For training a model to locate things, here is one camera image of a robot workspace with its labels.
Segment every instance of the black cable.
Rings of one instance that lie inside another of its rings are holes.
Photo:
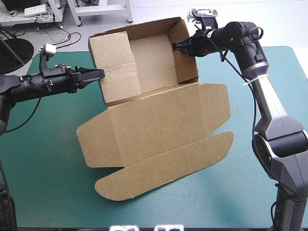
[[[1,171],[3,181],[4,181],[5,191],[6,191],[6,194],[8,196],[9,211],[10,211],[11,222],[12,222],[12,231],[15,231],[15,222],[14,222],[14,217],[13,217],[13,206],[12,206],[12,202],[11,202],[10,189],[9,189],[9,185],[8,185],[7,180],[6,180],[6,177],[5,177],[5,173],[4,173],[4,170],[3,170],[1,160],[0,160],[0,171]]]
[[[63,47],[71,46],[71,45],[73,45],[73,44],[75,44],[75,43],[78,43],[78,42],[81,40],[81,34],[80,34],[79,32],[73,32],[73,33],[71,33],[71,35],[72,35],[72,34],[79,34],[79,38],[78,38],[75,42],[70,43],[70,44],[66,44],[66,45],[63,45],[63,46],[60,46],[60,47],[57,47],[57,49],[60,49],[60,48],[63,48]]]
[[[21,31],[21,30],[24,30],[24,32],[23,32],[22,34],[18,35],[17,33],[18,33],[19,31]],[[19,30],[16,30],[15,33],[14,33],[14,35],[15,35],[15,36],[22,36],[22,35],[24,35],[24,34],[26,34],[26,33],[27,33],[27,29],[26,29],[26,28],[21,28],[21,29],[19,29]]]
[[[59,44],[62,44],[62,43],[65,43],[65,42],[68,42],[70,39],[71,39],[71,33],[69,33],[68,31],[66,31],[66,30],[64,30],[64,29],[62,29],[61,27],[57,27],[59,30],[62,30],[62,31],[64,31],[65,33],[67,33],[68,34],[68,36],[66,37],[67,39],[65,39],[64,41],[62,41],[62,42],[57,42],[57,43],[53,43],[52,45],[59,45]]]
[[[38,103],[37,103],[37,105],[35,106],[33,112],[31,113],[31,115],[29,116],[29,118],[28,118],[24,123],[22,123],[21,125],[19,125],[19,126],[13,128],[13,129],[11,129],[11,130],[7,130],[5,133],[11,132],[11,131],[16,131],[17,129],[19,129],[19,128],[21,128],[23,125],[25,125],[27,122],[29,122],[29,120],[32,118],[32,116],[33,116],[34,113],[36,112],[36,110],[37,110],[37,108],[38,108],[38,106],[39,106],[39,103],[40,103],[40,100],[41,100],[41,99],[42,99],[42,98],[39,98],[39,99],[38,99]]]

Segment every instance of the white shelf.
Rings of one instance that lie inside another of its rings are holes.
[[[58,9],[62,4],[66,4],[66,0],[48,0],[53,13],[55,14],[55,21],[56,22],[61,22],[63,18],[63,12],[64,12],[64,7],[61,9]],[[3,10],[6,10],[4,4],[0,1],[0,7]],[[25,24],[25,23],[48,23],[48,22],[53,22],[53,17],[49,21],[42,21],[40,19],[36,20],[35,16],[31,17],[25,17],[25,12],[24,11],[19,11],[18,15],[15,17],[10,16],[9,12],[2,12],[0,11],[0,24],[2,26],[13,26],[16,24]]]

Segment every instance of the white floor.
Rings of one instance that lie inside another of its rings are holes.
[[[115,3],[124,4],[124,0],[108,1],[108,4]],[[308,54],[308,0],[131,0],[131,3],[133,23],[173,16],[186,17],[190,8],[216,9],[219,27],[225,26],[230,21],[254,22],[264,29],[261,45],[293,48],[308,76],[306,58]],[[87,51],[90,35],[128,24],[126,14],[86,16],[82,18],[82,23],[83,26],[76,26],[69,9],[65,10],[62,22],[64,29],[69,32],[80,32],[82,39],[77,44],[63,48],[61,51]],[[53,43],[48,34],[37,31],[33,25],[26,25],[26,28],[27,33],[22,38],[31,41],[36,52],[43,43]],[[66,34],[55,27],[46,29],[46,31],[55,41],[66,37]],[[29,64],[15,71],[14,74],[24,75],[28,67]]]

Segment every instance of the black tripod leg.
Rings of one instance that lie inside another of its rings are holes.
[[[3,44],[5,48],[12,54],[12,56],[17,59],[22,65],[25,63],[19,58],[19,56],[6,44],[6,42],[0,37],[0,44]]]

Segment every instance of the cardboard flap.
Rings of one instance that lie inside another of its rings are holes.
[[[168,31],[167,34],[171,44],[189,38],[189,33],[184,20],[179,21]],[[198,77],[198,68],[195,57],[183,54],[180,51],[173,51],[173,57],[176,64],[179,83]]]
[[[224,84],[199,83],[199,91],[205,129],[206,133],[210,135],[231,116],[228,90]]]
[[[91,37],[126,31],[129,40],[142,39],[146,37],[164,34],[179,21],[181,21],[180,17],[160,19],[156,21],[111,29],[102,33],[97,33]]]
[[[231,147],[233,133],[205,138],[162,155],[125,167],[95,184],[96,191],[111,200],[134,198],[221,160]]]
[[[206,137],[198,83],[109,111],[125,166]]]
[[[105,78],[101,79],[105,102],[140,95],[137,66],[127,33],[89,38],[89,41],[95,67],[105,71]]]
[[[123,166],[109,110],[81,125],[77,136],[89,167]]]

